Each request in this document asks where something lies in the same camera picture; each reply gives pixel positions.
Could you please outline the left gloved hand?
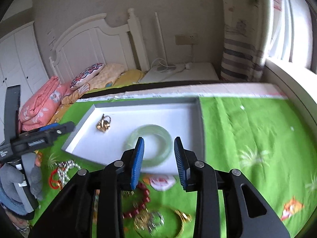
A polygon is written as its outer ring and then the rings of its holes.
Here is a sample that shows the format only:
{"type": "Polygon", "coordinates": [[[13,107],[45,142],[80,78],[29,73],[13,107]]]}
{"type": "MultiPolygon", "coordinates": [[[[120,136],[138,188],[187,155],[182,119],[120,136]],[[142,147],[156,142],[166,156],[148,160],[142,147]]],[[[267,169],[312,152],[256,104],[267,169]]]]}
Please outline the left gloved hand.
{"type": "Polygon", "coordinates": [[[23,173],[8,163],[1,167],[1,206],[14,216],[24,220],[32,220],[34,212],[27,212],[23,200],[19,196],[15,184],[21,184],[24,180],[29,182],[31,194],[37,200],[42,200],[42,158],[35,152],[22,156],[22,164],[27,167],[27,174],[23,173]]]}

